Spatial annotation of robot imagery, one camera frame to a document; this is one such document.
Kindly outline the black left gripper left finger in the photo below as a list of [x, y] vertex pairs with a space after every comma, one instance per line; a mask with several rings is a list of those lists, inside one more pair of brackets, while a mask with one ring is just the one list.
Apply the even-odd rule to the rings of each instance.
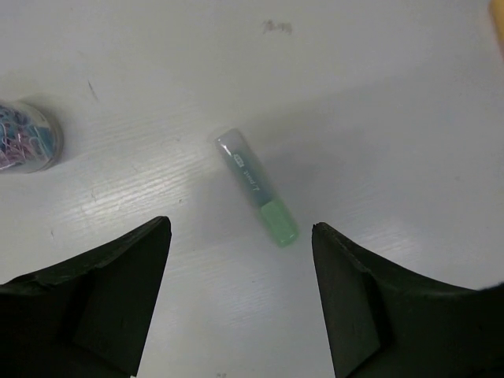
[[155, 217], [1, 286], [4, 377], [134, 377], [172, 238]]

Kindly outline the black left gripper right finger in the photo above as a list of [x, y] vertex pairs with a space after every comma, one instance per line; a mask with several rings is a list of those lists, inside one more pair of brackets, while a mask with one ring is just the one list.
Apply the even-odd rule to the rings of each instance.
[[502, 376], [502, 285], [422, 276], [326, 223], [312, 250], [337, 377]]

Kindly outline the green highlighter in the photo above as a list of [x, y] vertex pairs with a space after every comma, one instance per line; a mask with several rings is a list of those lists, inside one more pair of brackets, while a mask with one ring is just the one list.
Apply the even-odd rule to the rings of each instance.
[[243, 134], [231, 129], [214, 143], [272, 240], [281, 247], [291, 245], [299, 235], [295, 219]]

